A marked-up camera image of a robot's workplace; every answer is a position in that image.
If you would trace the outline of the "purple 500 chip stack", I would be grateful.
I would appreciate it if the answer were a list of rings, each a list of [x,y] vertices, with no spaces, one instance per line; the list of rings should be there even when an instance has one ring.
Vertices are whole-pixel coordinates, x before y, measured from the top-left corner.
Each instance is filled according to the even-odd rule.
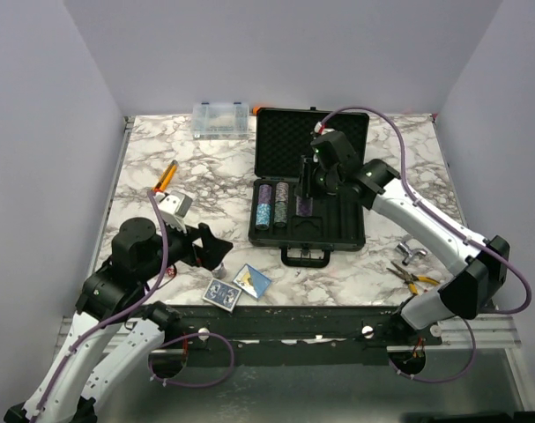
[[[296,215],[299,217],[311,217],[313,211],[313,199],[310,197],[296,197]]]

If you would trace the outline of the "blue tan 10 chip stack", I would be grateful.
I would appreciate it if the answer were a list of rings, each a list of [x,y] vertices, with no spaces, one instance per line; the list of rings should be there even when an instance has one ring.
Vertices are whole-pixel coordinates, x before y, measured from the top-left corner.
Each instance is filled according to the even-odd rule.
[[[223,263],[220,263],[216,268],[212,270],[213,277],[217,279],[223,279],[227,274],[226,267]]]

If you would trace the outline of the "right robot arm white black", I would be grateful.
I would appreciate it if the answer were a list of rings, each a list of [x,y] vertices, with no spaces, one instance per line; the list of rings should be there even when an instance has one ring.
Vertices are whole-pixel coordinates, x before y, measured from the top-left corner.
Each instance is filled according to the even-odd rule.
[[[509,256],[500,236],[491,240],[457,225],[445,213],[402,184],[400,174],[383,160],[363,162],[346,135],[331,130],[314,137],[305,156],[296,194],[350,197],[402,227],[451,274],[450,281],[403,302],[390,324],[392,338],[410,345],[431,323],[453,316],[473,319],[503,286],[507,267],[496,255]]]

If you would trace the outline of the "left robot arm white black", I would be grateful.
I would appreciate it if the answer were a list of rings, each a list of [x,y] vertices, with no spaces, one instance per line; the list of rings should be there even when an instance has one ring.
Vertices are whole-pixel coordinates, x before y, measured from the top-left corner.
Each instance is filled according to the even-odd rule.
[[[34,394],[9,408],[6,422],[94,422],[110,392],[149,352],[185,334],[180,314],[145,305],[150,279],[183,262],[215,270],[233,248],[204,223],[186,231],[147,218],[123,222],[111,255],[83,284],[67,338]]]

